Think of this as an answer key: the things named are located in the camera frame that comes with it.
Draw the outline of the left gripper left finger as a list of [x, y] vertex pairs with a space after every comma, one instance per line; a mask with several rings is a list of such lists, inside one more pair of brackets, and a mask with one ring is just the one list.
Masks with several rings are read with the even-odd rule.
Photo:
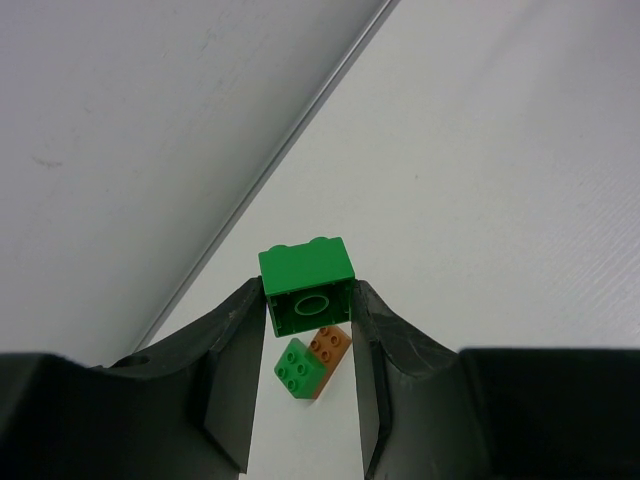
[[266, 323], [259, 278], [109, 367], [1, 358], [5, 479], [236, 479], [249, 463]]

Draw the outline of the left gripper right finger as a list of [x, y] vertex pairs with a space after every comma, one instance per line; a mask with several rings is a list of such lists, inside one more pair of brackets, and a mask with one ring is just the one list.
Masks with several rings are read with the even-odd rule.
[[629, 349], [452, 351], [366, 281], [352, 297], [368, 479], [635, 479], [639, 354]]

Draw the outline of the large green lego brick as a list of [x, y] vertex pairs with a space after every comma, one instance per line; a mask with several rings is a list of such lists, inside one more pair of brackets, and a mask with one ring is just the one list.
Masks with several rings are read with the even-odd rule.
[[342, 238], [276, 245], [258, 261], [276, 337], [351, 320], [355, 271]]

